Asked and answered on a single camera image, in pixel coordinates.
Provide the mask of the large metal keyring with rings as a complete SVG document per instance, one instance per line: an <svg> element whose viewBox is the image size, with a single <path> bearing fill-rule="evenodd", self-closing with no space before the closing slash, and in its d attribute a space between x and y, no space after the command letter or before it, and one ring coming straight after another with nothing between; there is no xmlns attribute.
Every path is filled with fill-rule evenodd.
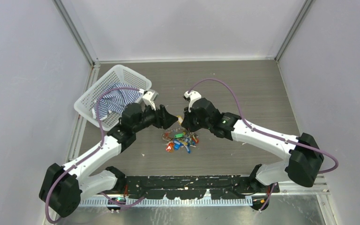
<svg viewBox="0 0 360 225"><path fill-rule="evenodd" d="M184 137L180 139L174 138L176 134L183 133ZM176 128L168 128L166 129L162 134L162 139L164 141L170 142L173 140L182 141L182 142L191 142L192 139L197 140L198 135L195 132L188 131L187 129L183 127L176 127Z"/></svg>

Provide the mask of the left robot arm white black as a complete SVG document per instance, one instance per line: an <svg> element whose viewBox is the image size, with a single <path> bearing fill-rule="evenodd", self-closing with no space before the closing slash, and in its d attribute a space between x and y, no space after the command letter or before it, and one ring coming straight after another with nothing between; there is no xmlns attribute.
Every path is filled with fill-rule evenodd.
<svg viewBox="0 0 360 225"><path fill-rule="evenodd" d="M124 174L118 170L92 175L102 164L126 150L135 140L136 133L149 127L168 129L178 122L164 105L154 110L145 109L138 103L128 104L116 124L92 149L64 165L50 165L39 192L45 203L45 215L49 210L65 218L72 214L79 203L94 194L110 190L120 194L125 188Z"/></svg>

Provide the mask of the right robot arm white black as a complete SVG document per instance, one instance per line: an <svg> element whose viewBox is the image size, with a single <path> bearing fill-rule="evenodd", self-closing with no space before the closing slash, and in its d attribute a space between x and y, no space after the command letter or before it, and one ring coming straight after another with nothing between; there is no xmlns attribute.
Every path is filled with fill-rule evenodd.
<svg viewBox="0 0 360 225"><path fill-rule="evenodd" d="M249 187L254 192L262 192L268 185L288 180L310 188L324 160L323 154L310 149L317 147L311 135L303 133L296 137L260 126L247 126L239 115L220 112L205 98L184 108L181 125L191 132L204 128L218 138L248 143L281 158L279 162L254 167L249 176Z"/></svg>

